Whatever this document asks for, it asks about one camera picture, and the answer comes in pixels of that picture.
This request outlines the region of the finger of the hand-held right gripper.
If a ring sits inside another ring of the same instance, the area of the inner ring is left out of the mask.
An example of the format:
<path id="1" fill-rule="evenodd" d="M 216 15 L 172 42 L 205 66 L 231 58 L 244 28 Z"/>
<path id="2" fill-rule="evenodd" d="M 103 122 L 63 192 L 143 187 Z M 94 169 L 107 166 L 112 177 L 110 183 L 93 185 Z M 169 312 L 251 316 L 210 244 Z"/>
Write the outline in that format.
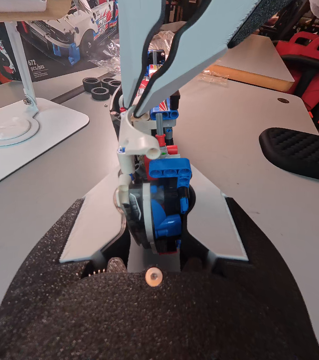
<path id="1" fill-rule="evenodd" d="M 148 47 L 163 24 L 166 1 L 119 0 L 120 70 L 123 104 L 128 109 L 147 69 Z"/>
<path id="2" fill-rule="evenodd" d="M 164 65 L 151 77 L 134 111 L 142 116 L 224 55 L 228 43 L 260 1 L 202 1 L 174 36 Z"/>

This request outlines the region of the grey table with wooden edge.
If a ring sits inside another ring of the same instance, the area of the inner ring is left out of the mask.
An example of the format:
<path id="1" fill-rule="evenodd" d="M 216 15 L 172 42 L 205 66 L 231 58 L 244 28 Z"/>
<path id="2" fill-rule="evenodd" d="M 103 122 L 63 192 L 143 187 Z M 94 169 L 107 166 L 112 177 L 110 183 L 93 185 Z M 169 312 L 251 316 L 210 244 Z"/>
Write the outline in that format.
<path id="1" fill-rule="evenodd" d="M 215 75 L 249 85 L 287 92 L 294 79 L 272 41 L 251 34 L 208 67 Z"/>

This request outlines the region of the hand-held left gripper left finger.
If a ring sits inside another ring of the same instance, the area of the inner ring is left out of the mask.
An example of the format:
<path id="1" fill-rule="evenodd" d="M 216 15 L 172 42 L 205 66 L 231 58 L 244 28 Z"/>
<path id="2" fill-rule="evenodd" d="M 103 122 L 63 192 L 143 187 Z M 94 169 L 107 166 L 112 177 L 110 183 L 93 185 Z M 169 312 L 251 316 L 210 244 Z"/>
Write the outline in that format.
<path id="1" fill-rule="evenodd" d="M 131 245 L 126 219 L 115 205 L 118 173 L 114 169 L 84 197 L 60 256 L 60 263 L 91 260 L 107 263 L 112 257 L 128 262 Z"/>

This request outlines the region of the white curved toy brick panel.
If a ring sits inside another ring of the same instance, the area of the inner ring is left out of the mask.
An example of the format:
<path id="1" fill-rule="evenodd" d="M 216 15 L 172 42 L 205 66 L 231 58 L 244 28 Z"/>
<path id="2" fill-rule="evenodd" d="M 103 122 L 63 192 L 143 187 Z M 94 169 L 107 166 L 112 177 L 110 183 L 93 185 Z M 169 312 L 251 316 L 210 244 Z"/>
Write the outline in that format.
<path id="1" fill-rule="evenodd" d="M 117 157 L 121 172 L 125 175 L 135 172 L 135 155 L 145 155 L 150 160 L 157 159 L 161 155 L 157 139 L 133 127 L 131 116 L 134 110 L 135 106 L 131 106 L 126 112 L 121 114 Z"/>

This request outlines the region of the small clear plastic bag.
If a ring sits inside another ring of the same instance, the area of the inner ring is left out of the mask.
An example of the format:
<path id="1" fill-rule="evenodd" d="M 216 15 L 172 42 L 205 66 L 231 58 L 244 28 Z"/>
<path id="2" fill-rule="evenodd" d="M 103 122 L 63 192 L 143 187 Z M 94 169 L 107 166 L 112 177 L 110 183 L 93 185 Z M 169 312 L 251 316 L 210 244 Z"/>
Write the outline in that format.
<path id="1" fill-rule="evenodd" d="M 228 85 L 229 75 L 214 70 L 203 70 L 199 74 L 199 79 L 207 83 L 226 87 Z"/>

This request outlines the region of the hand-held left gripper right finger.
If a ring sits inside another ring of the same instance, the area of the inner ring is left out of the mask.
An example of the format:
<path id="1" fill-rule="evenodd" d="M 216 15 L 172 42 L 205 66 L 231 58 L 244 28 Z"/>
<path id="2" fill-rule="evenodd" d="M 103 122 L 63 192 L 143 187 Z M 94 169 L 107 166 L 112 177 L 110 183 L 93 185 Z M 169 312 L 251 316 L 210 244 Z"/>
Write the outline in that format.
<path id="1" fill-rule="evenodd" d="M 206 262 L 215 262 L 219 258 L 247 262 L 226 195 L 198 169 L 192 169 L 190 185 L 195 193 L 195 203 L 187 216 L 187 230 L 207 248 Z"/>

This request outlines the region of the red chair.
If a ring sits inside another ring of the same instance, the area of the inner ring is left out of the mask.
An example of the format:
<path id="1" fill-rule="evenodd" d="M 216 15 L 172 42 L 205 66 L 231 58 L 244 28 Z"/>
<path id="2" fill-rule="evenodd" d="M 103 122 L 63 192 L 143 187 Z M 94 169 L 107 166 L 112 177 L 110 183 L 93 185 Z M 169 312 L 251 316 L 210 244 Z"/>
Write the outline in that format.
<path id="1" fill-rule="evenodd" d="M 289 41 L 278 40 L 275 48 L 294 79 L 286 93 L 303 101 L 319 128 L 319 35 L 301 31 Z"/>

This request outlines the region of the blue white toy brick car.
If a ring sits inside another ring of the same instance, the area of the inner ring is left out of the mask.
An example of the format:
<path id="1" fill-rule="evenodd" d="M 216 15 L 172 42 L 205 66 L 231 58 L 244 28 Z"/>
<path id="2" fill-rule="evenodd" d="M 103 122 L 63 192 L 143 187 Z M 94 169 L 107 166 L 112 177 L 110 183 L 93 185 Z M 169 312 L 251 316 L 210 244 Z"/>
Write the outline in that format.
<path id="1" fill-rule="evenodd" d="M 155 137 L 161 155 L 150 160 L 135 155 L 135 172 L 118 174 L 117 207 L 123 211 L 130 232 L 139 245 L 155 254 L 180 249 L 183 217 L 191 203 L 192 170 L 174 144 L 173 128 L 179 116 L 180 92 L 176 91 L 140 118 L 131 116 L 137 130 Z M 126 112 L 122 86 L 112 96 L 111 117 L 119 139 L 121 114 Z"/>

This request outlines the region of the black toy car set box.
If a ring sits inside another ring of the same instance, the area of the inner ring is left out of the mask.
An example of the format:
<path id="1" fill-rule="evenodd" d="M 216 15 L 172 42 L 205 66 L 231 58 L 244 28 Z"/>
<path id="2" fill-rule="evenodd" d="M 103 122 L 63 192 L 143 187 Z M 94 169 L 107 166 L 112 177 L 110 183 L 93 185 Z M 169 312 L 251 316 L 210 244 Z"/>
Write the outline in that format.
<path id="1" fill-rule="evenodd" d="M 118 1 L 71 1 L 56 20 L 18 21 L 32 82 L 91 69 L 118 33 Z"/>

